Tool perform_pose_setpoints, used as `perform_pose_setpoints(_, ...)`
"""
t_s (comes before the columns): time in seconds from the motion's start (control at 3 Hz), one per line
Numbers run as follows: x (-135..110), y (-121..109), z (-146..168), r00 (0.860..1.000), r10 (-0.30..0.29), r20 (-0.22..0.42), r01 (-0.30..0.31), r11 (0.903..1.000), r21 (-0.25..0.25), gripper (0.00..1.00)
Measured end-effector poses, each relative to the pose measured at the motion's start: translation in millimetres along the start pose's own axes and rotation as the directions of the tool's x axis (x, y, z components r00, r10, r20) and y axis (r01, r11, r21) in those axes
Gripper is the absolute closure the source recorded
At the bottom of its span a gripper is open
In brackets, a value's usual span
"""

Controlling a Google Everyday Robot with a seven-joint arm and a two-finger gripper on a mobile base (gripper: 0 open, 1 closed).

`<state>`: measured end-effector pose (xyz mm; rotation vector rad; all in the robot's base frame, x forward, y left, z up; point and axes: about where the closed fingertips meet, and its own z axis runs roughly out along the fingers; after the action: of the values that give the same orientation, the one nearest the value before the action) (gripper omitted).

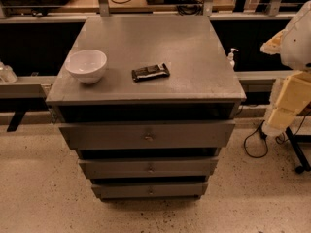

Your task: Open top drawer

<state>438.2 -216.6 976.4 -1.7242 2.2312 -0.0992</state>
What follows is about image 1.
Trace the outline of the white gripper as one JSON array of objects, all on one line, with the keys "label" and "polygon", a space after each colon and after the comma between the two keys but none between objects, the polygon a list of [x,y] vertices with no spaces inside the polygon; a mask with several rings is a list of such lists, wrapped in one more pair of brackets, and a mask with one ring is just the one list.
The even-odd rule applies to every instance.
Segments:
[{"label": "white gripper", "polygon": [[[281,62],[293,70],[311,70],[311,1],[306,2],[284,30],[262,44],[260,51],[280,54]],[[270,104],[262,131],[278,136],[311,103],[311,73],[297,71],[272,86]]]}]

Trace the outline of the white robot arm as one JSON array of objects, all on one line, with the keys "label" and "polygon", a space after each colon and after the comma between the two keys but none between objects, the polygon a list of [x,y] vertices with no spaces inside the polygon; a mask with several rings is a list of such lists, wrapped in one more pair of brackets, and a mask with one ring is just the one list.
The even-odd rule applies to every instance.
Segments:
[{"label": "white robot arm", "polygon": [[265,42],[260,51],[279,54],[281,63],[294,71],[278,78],[264,115],[263,132],[283,133],[311,102],[311,1],[307,1],[286,27]]}]

